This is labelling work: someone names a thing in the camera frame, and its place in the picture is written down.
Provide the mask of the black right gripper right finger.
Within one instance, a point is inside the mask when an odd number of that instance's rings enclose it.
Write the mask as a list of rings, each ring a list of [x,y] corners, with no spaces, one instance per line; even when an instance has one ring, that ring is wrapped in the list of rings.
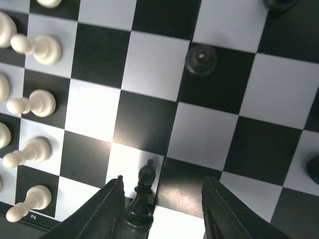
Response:
[[[214,177],[203,178],[202,210],[208,239],[289,239]]]

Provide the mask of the black chess bishop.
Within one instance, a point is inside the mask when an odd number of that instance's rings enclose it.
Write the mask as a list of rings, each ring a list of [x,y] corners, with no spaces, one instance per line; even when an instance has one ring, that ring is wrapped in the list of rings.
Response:
[[[152,227],[154,217],[149,208],[148,198],[152,194],[152,184],[156,178],[153,163],[154,161],[149,159],[139,170],[139,180],[135,187],[137,194],[124,211],[123,239],[145,239]]]

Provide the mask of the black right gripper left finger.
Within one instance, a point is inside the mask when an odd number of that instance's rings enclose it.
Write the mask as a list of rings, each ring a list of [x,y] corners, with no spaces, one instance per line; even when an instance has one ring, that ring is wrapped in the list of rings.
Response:
[[[119,239],[125,207],[123,177],[110,180],[42,239]]]

